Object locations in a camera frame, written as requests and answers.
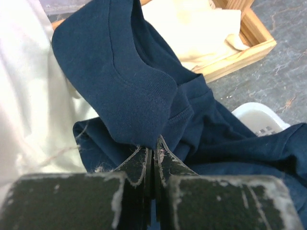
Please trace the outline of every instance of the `perforated plastic basket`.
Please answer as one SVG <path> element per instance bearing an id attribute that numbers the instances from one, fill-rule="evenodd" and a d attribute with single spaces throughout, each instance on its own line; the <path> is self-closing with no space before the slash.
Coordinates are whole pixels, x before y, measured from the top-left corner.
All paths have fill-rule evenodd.
<path id="1" fill-rule="evenodd" d="M 272 109 L 260 103 L 243 104 L 232 113 L 258 137 L 281 132 L 290 126 Z"/>

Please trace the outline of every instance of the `gray surface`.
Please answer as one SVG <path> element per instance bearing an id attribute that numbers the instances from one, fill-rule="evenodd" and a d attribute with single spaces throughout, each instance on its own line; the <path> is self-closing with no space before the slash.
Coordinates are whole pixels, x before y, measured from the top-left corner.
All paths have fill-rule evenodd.
<path id="1" fill-rule="evenodd" d="M 263 60 L 209 83 L 229 110 L 259 102 L 285 122 L 307 122 L 307 0 L 255 0 L 254 12 L 277 41 Z M 56 21 L 70 14 L 53 15 Z"/>

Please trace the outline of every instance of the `white cloth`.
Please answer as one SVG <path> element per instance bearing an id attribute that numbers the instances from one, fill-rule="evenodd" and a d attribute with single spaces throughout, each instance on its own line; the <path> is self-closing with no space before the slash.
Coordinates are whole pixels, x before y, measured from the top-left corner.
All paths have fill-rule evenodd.
<path id="1" fill-rule="evenodd" d="M 97 114 L 73 97 L 38 0 L 0 0 L 0 33 L 1 203 L 25 173 L 85 172 L 72 127 Z"/>
<path id="2" fill-rule="evenodd" d="M 189 70 L 248 48 L 239 37 L 239 10 L 216 9 L 210 0 L 152 0 L 142 11 Z"/>

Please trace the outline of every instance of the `wooden box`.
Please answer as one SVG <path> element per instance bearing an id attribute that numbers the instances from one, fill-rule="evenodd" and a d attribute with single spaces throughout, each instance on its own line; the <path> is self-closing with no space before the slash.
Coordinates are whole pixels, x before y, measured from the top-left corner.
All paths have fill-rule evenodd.
<path id="1" fill-rule="evenodd" d="M 141 4 L 144 5 L 149 1 L 141 0 Z M 253 0 L 212 1 L 217 8 L 242 11 L 240 37 L 250 48 L 198 70 L 198 73 L 204 75 L 207 83 L 263 59 L 276 46 L 274 38 L 250 8 Z M 62 22 L 63 20 L 54 22 L 53 28 L 55 29 Z"/>

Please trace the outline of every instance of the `wooden frame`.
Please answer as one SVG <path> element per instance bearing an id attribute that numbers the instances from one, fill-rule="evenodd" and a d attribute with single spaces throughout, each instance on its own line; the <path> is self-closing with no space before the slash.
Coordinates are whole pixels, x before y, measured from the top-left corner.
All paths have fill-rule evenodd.
<path id="1" fill-rule="evenodd" d="M 141 4 L 144 5 L 149 1 L 141 0 Z M 207 83 L 263 59 L 276 46 L 276 41 L 270 32 L 251 10 L 253 0 L 213 0 L 213 2 L 217 8 L 242 11 L 240 37 L 250 48 L 198 70 L 198 73 L 204 75 Z M 54 22 L 53 29 L 63 21 Z"/>

